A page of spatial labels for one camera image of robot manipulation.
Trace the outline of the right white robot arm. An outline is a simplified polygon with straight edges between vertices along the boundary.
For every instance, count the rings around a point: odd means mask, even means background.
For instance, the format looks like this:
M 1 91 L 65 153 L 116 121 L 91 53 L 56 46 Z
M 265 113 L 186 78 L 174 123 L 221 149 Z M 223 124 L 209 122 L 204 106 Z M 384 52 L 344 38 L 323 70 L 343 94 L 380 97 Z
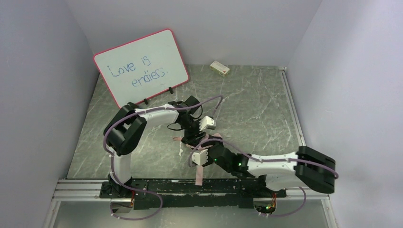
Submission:
M 209 139 L 202 146 L 207 147 L 208 164 L 215 163 L 240 179 L 261 178 L 269 190 L 308 187 L 324 194 L 335 192 L 336 161 L 310 147 L 300 146 L 296 152 L 263 156 L 234 153 L 222 139 Z

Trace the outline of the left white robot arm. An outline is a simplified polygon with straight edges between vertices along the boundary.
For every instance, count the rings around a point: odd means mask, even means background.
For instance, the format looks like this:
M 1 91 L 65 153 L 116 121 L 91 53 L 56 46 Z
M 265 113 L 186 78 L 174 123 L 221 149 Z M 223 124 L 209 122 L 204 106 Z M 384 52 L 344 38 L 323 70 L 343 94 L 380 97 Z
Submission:
M 104 146 L 113 157 L 113 170 L 108 175 L 109 185 L 120 197 L 129 194 L 131 152 L 136 149 L 145 129 L 178 124 L 184 136 L 180 141 L 196 146 L 206 133 L 200 129 L 200 117 L 193 114 L 202 105 L 194 96 L 186 101 L 171 101 L 164 105 L 141 109 L 133 103 L 124 105 L 104 130 Z

